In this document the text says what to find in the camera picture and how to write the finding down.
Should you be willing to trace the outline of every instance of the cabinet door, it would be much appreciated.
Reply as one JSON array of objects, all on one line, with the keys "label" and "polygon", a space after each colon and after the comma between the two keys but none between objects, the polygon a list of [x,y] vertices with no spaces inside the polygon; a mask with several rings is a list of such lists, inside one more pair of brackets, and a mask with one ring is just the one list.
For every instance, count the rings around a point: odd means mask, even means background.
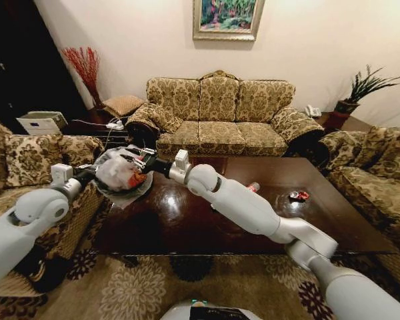
[{"label": "cabinet door", "polygon": [[15,118],[28,111],[87,113],[34,2],[0,0],[0,121],[23,133]]}]

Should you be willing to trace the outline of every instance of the white wall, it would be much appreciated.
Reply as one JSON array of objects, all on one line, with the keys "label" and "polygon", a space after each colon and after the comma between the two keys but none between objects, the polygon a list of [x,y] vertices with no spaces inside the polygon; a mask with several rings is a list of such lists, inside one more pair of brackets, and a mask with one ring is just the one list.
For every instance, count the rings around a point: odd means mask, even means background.
[{"label": "white wall", "polygon": [[[330,111],[367,63],[400,74],[400,0],[266,0],[254,43],[194,42],[192,0],[35,2],[58,48],[98,50],[103,99],[145,97],[151,77],[224,69],[242,79],[288,80],[297,88],[295,107]],[[400,125],[400,86],[364,98],[353,115]]]}]

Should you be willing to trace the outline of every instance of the floral patterned sofa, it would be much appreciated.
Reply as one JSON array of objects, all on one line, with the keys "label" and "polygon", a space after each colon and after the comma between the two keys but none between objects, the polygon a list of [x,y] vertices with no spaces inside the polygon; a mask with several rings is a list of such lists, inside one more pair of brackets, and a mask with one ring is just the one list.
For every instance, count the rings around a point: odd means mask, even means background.
[{"label": "floral patterned sofa", "polygon": [[400,128],[338,131],[319,144],[330,182],[394,244],[397,254],[377,259],[400,284]]},{"label": "floral patterned sofa", "polygon": [[[281,80],[239,80],[224,71],[200,79],[152,78],[149,103],[126,124],[140,144],[156,147],[160,156],[179,149],[192,155],[282,156],[289,146],[317,141],[323,128],[288,107],[295,87]],[[151,120],[154,105],[163,106],[183,121],[174,133]]]},{"label": "floral patterned sofa", "polygon": [[[0,215],[21,195],[48,185],[52,164],[92,163],[102,150],[94,137],[13,135],[0,124]],[[44,232],[24,260],[0,281],[0,297],[32,297],[58,286],[92,216],[105,202],[88,184],[65,218]]]}]

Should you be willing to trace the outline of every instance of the picture frame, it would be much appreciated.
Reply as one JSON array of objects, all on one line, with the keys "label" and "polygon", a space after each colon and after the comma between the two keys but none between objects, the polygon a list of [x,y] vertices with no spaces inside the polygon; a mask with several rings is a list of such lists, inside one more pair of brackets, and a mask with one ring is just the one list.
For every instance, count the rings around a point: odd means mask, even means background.
[{"label": "picture frame", "polygon": [[255,41],[265,0],[193,0],[193,40]]}]

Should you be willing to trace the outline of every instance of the carpet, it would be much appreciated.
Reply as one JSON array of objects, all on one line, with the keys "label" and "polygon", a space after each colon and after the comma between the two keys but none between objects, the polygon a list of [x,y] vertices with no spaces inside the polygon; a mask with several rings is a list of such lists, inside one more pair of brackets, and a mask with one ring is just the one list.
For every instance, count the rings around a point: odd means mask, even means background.
[{"label": "carpet", "polygon": [[[104,256],[91,250],[105,218],[96,217],[54,291],[0,297],[0,319],[154,320],[186,299],[239,307],[262,319],[331,320],[317,281],[286,256]],[[394,280],[367,257],[334,261],[356,269],[400,300]]]}]

